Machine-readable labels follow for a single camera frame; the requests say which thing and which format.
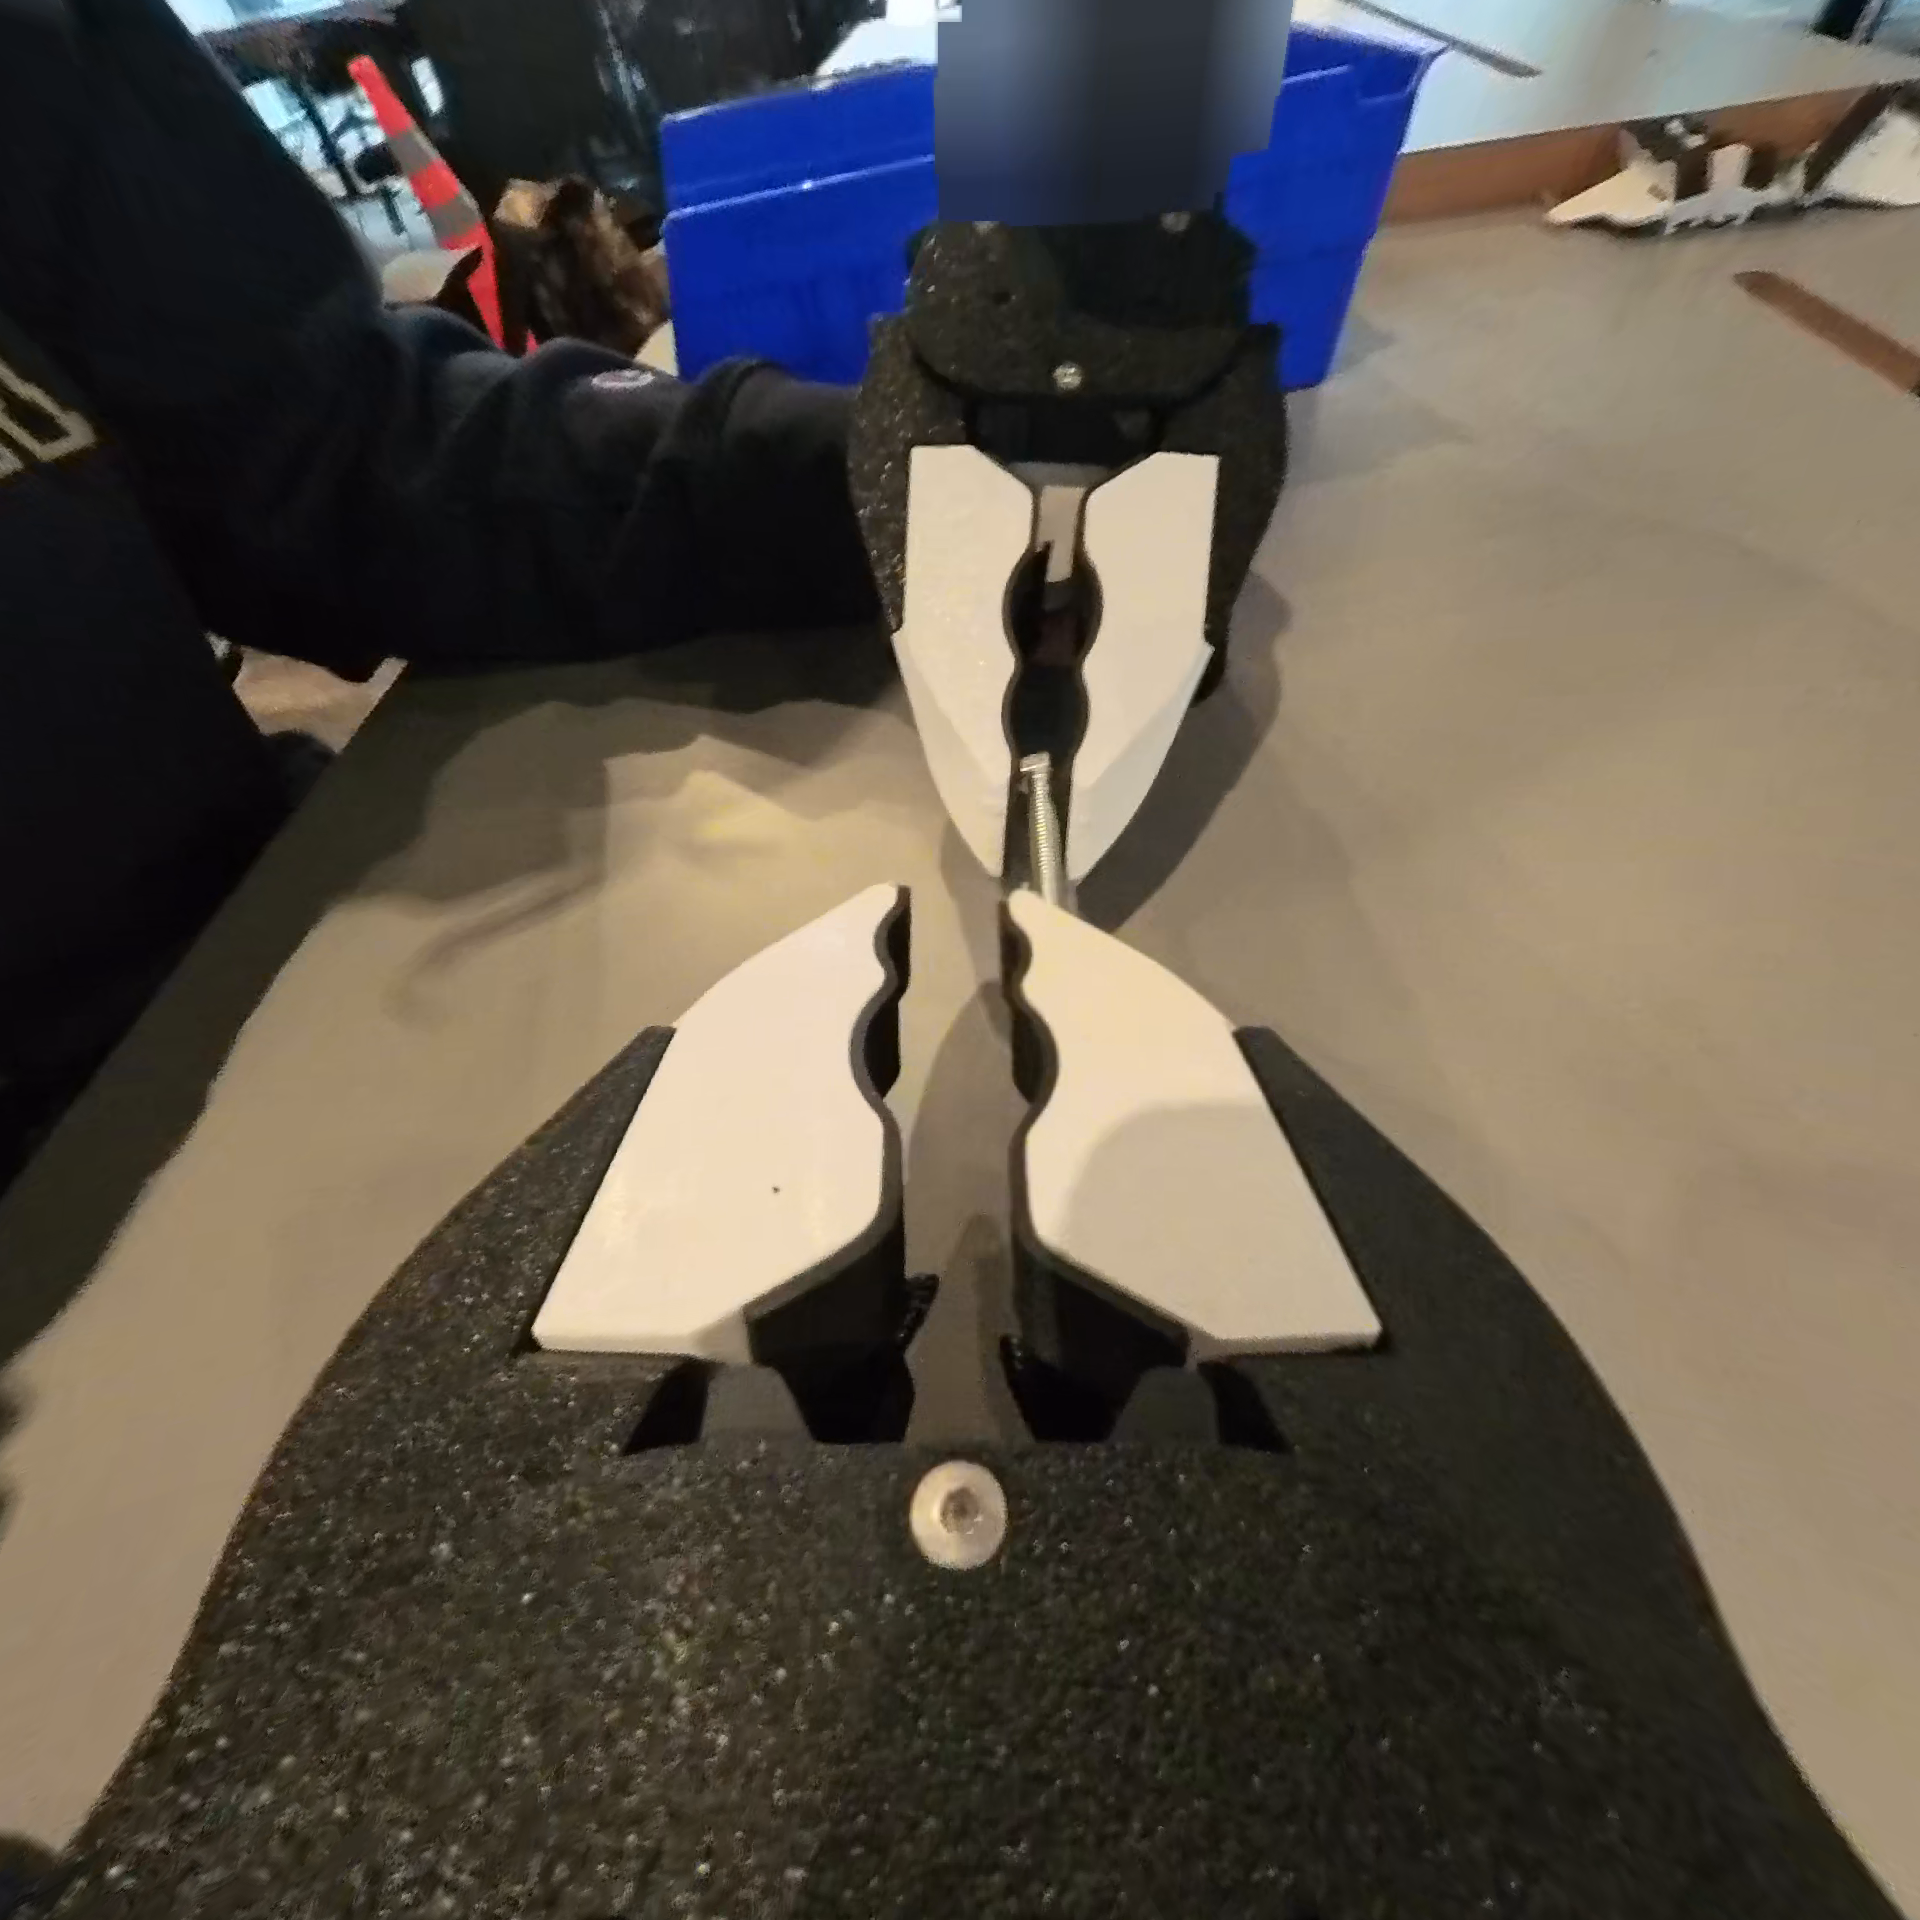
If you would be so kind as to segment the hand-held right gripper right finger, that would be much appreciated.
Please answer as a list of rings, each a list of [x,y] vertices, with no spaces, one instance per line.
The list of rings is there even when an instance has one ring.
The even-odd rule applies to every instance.
[[[1241,1030],[1035,890],[1003,902],[1021,1340],[1048,1364],[1366,1353],[1380,1316]]]

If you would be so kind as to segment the orange traffic cone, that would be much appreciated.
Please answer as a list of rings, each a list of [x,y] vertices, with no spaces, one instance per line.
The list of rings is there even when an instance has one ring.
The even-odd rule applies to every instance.
[[[354,55],[348,77],[358,85],[367,105],[371,109],[384,148],[394,155],[398,177],[412,186],[412,196],[419,198],[433,230],[433,240],[456,258],[478,256],[478,265],[468,273],[468,290],[472,297],[479,322],[500,348],[526,351],[531,345],[530,330],[526,320],[515,318],[512,301],[505,301],[500,288],[494,228],[479,202],[468,191],[468,186],[439,154],[430,136],[409,113],[398,91],[383,76],[378,63],[371,63],[371,55]]]

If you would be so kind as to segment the person's dark hoodie torso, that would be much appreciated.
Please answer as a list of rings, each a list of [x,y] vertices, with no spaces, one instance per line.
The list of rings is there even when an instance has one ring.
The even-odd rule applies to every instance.
[[[3,1174],[273,832],[210,634],[378,337],[330,208],[169,4],[3,4]]]

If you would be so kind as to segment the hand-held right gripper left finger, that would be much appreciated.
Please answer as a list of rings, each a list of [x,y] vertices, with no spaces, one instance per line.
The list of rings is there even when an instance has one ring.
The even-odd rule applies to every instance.
[[[897,1356],[909,977],[911,890],[878,880],[677,1019],[536,1310],[538,1353],[754,1364],[801,1405]]]

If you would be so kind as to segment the white and black plastic parts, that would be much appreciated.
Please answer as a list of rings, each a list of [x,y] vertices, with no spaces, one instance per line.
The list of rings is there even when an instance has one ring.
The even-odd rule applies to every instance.
[[[1881,85],[1810,148],[1708,131],[1699,116],[1628,125],[1620,167],[1549,208],[1551,228],[1742,228],[1823,205],[1917,205],[1917,80]]]

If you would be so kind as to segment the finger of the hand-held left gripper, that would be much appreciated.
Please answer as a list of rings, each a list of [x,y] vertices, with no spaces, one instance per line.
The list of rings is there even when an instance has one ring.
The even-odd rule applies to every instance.
[[[1160,451],[1083,504],[1097,622],[1067,774],[1067,880],[1083,880],[1146,804],[1209,665],[1215,500],[1215,455]]]
[[[982,451],[911,451],[906,586],[892,647],[948,820],[993,878],[1003,874],[1016,776],[1007,703],[1018,648],[1007,603],[1032,554],[1032,531],[1032,488]]]

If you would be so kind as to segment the brown patterned bag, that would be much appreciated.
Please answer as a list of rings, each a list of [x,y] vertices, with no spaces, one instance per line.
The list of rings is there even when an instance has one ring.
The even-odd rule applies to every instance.
[[[505,345],[577,338],[632,361],[668,322],[660,228],[584,177],[510,178],[491,215]]]

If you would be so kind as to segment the white table with wooden edge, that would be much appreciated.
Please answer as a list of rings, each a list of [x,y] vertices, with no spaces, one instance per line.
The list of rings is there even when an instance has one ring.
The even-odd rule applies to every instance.
[[[1388,225],[1544,208],[1618,167],[1623,125],[1700,116],[1799,149],[1878,85],[1917,77],[1917,4],[1894,43],[1803,28],[1811,4],[1295,4],[1293,26],[1438,48],[1386,198]]]

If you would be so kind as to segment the blue plastic bin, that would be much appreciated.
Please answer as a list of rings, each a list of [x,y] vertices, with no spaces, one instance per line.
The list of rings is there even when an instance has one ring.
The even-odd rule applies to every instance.
[[[759,355],[856,382],[870,322],[897,312],[909,240],[935,223],[935,63],[943,10],[867,18],[798,85],[668,113],[664,252],[686,379]],[[1234,155],[1224,217],[1252,240],[1252,318],[1281,382],[1315,387],[1380,225],[1438,48],[1293,26],[1269,136]]]

